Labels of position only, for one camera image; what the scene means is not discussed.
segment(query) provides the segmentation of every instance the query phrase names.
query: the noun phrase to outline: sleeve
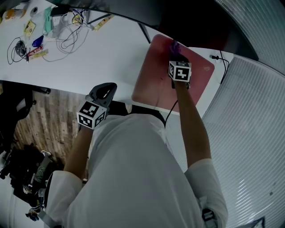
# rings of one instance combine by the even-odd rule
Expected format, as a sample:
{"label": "sleeve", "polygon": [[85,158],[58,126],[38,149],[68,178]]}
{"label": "sleeve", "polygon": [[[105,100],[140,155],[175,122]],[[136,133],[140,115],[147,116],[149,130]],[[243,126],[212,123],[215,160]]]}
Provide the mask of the sleeve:
{"label": "sleeve", "polygon": [[81,189],[82,181],[76,175],[66,171],[54,171],[49,188],[46,214],[55,222],[61,222],[67,208]]}
{"label": "sleeve", "polygon": [[201,209],[208,208],[214,212],[219,228],[225,228],[228,210],[212,159],[202,159],[192,164],[185,172],[186,178],[197,199],[205,203]]}

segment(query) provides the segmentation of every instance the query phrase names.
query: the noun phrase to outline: pink cutting board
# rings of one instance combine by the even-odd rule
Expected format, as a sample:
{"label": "pink cutting board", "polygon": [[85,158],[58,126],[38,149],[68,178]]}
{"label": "pink cutting board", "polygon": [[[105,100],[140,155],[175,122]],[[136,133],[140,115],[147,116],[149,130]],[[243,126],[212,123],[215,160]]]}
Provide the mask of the pink cutting board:
{"label": "pink cutting board", "polygon": [[[132,100],[135,102],[170,110],[177,100],[168,76],[169,46],[172,39],[156,35],[148,49],[138,76]],[[189,93],[195,103],[199,101],[215,66],[197,53],[180,45],[181,54],[192,64]],[[179,112],[178,105],[173,109]]]}

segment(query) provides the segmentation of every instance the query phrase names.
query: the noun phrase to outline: yellow label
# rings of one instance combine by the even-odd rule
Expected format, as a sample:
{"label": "yellow label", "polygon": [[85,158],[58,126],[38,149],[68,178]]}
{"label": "yellow label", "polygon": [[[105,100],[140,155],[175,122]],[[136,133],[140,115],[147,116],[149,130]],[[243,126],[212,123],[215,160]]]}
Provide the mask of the yellow label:
{"label": "yellow label", "polygon": [[82,20],[82,18],[79,15],[76,15],[72,19],[72,24],[80,25],[81,24],[81,20]]}
{"label": "yellow label", "polygon": [[46,49],[46,50],[44,50],[44,51],[41,51],[41,52],[39,52],[39,53],[36,53],[36,54],[34,54],[34,55],[31,55],[31,56],[29,57],[29,59],[32,60],[32,59],[35,59],[35,58],[38,58],[38,57],[42,57],[42,56],[47,55],[47,53],[49,53],[49,50],[48,50],[48,49]]}
{"label": "yellow label", "polygon": [[30,37],[31,34],[33,33],[34,29],[36,27],[36,24],[34,24],[33,22],[31,22],[30,20],[27,23],[27,26],[24,29],[24,33],[27,37]]}
{"label": "yellow label", "polygon": [[98,25],[96,25],[96,26],[94,27],[93,30],[98,31],[104,24],[106,24],[106,23],[107,23],[110,19],[112,19],[113,17],[114,17],[113,14],[110,15],[110,16],[105,17],[102,21],[100,21],[100,23],[99,23]]}

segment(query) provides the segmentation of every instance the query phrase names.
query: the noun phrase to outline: wooden floor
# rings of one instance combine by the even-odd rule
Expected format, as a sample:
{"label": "wooden floor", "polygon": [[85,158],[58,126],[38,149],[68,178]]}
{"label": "wooden floor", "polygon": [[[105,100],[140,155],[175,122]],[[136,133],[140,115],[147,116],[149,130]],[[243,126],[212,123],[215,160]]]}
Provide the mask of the wooden floor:
{"label": "wooden floor", "polygon": [[37,103],[27,118],[17,123],[14,146],[23,149],[25,144],[33,143],[39,150],[50,151],[55,160],[64,163],[77,136],[76,110],[84,95],[51,90],[49,95],[34,92],[34,99]]}

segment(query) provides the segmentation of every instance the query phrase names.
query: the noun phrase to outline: white desk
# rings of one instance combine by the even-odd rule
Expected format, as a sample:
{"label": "white desk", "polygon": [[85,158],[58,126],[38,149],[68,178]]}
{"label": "white desk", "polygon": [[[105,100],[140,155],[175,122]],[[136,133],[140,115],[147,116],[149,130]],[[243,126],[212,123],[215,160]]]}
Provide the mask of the white desk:
{"label": "white desk", "polygon": [[[118,89],[114,100],[138,104],[131,100],[131,95],[150,45],[136,22],[119,16],[112,18],[99,31],[89,31],[83,45],[75,53],[69,54],[62,60],[46,62],[42,58],[38,58],[29,63],[22,60],[9,65],[7,48],[14,38],[23,35],[24,25],[30,19],[30,11],[35,6],[38,7],[38,12],[41,12],[53,5],[44,0],[32,0],[23,18],[3,21],[0,24],[0,80],[44,86],[79,94],[88,94],[95,85],[115,82]],[[89,20],[102,15],[101,12],[92,11]],[[87,28],[83,28],[80,31],[74,50],[83,42],[87,30]],[[151,28],[147,28],[147,31],[151,40],[156,34],[160,34]],[[66,29],[64,33],[67,37],[70,31]],[[44,48],[49,49],[49,53],[45,57],[48,60],[56,60],[65,56],[56,48],[55,42],[47,43]],[[224,65],[223,62],[216,63],[215,60],[209,58],[210,55],[216,55],[219,51],[202,48],[190,49],[215,65],[215,71],[197,103],[197,109],[203,116],[220,86]],[[223,56],[229,62],[233,58],[231,53],[223,52]]]}

